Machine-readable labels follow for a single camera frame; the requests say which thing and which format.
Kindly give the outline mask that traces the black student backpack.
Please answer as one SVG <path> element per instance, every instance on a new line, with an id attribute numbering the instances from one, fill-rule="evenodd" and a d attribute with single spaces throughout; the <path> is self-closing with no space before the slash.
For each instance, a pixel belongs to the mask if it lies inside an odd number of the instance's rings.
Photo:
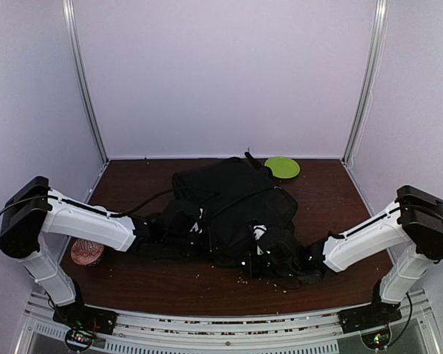
<path id="1" fill-rule="evenodd" d="M 222 268 L 241 266 L 250 225 L 275 226 L 294 235 L 298 204 L 274 182 L 267 167 L 256 169 L 232 157 L 176 172 L 172 186 L 175 198 L 203 208 L 212 259 Z"/>

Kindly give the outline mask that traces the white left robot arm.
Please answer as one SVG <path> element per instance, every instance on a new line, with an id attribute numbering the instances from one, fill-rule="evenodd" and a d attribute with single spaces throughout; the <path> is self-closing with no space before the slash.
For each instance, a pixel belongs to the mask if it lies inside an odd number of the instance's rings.
<path id="1" fill-rule="evenodd" d="M 80 286 L 49 250 L 46 235 L 65 235 L 141 258 L 179 256 L 197 249 L 204 209 L 191 202 L 167 205 L 140 217 L 135 210 L 111 212 L 70 198 L 36 176 L 0 210 L 0 250 L 19 261 L 75 327 L 91 321 Z"/>

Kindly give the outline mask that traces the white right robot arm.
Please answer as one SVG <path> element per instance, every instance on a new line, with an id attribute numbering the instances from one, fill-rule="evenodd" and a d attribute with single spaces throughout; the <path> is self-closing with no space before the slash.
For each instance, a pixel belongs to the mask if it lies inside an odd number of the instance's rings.
<path id="1" fill-rule="evenodd" d="M 393 268 L 378 281 L 364 309 L 369 325 L 380 325 L 406 293 L 435 263 L 443 260 L 443 200 L 405 185 L 383 211 L 339 234 L 302 246 L 285 230 L 263 224 L 252 230 L 252 243 L 240 265 L 251 277 L 273 273 L 315 284 L 392 246 L 406 244 Z"/>

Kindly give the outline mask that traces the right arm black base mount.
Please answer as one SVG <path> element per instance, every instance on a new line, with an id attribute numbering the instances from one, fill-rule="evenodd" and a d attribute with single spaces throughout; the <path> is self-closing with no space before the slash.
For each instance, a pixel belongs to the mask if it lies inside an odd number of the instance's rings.
<path id="1" fill-rule="evenodd" d="M 343 333 L 369 330 L 384 326 L 402 318 L 396 305 L 364 305 L 341 310 L 338 314 Z"/>

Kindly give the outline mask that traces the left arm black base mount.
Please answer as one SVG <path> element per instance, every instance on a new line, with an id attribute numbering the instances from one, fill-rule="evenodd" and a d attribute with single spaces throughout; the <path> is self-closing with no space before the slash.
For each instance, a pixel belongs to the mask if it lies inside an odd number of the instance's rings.
<path id="1" fill-rule="evenodd" d="M 117 313 L 74 302 L 66 306 L 56 306 L 52 319 L 67 327 L 85 330 L 92 334 L 111 335 L 117 321 Z"/>

